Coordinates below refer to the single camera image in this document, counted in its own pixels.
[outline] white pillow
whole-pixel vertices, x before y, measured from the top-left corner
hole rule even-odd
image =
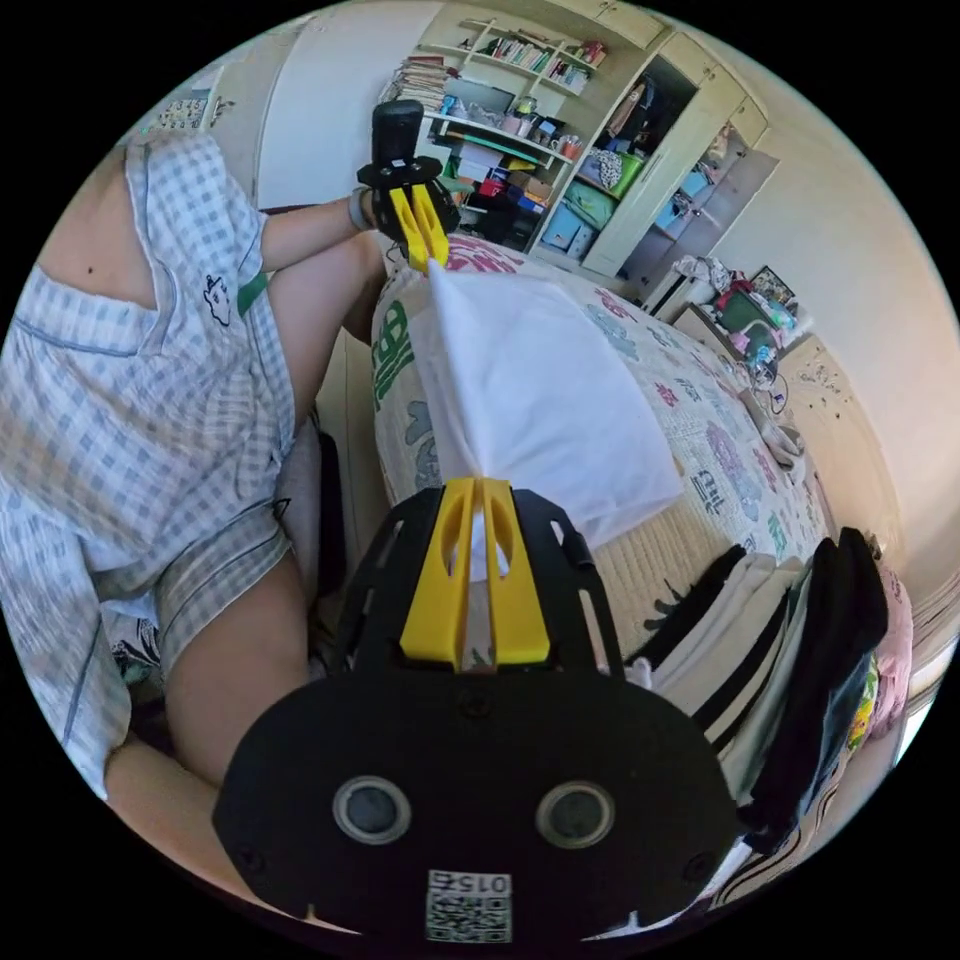
[[[562,507],[591,549],[682,493],[667,439],[613,347],[560,287],[430,264],[410,340],[444,482],[507,480]],[[485,549],[474,528],[471,579]]]

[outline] picture frame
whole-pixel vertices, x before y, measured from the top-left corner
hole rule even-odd
[[[762,267],[757,275],[750,281],[753,289],[766,297],[771,303],[779,303],[786,306],[789,301],[794,299],[793,291],[770,269]]]

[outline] qr code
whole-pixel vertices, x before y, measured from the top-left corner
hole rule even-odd
[[[427,939],[442,943],[511,942],[510,878],[431,871]]]

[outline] pink bag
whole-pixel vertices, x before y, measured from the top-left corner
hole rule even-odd
[[[913,610],[897,575],[882,562],[877,564],[887,598],[887,633],[877,647],[880,686],[867,736],[878,739],[893,728],[907,703],[913,664]]]

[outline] bed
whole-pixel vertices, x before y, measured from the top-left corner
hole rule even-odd
[[[711,561],[733,544],[780,561],[806,560],[829,535],[813,482],[795,486],[787,478],[738,399],[741,387],[706,347],[579,276],[483,240],[451,237],[448,267],[562,285],[617,350],[669,441],[683,477],[681,499],[595,551],[625,656],[643,646]],[[375,434],[391,503],[442,483],[406,334],[426,283],[408,267],[398,269],[374,316]],[[481,597],[474,596],[465,666],[491,660],[482,617]]]

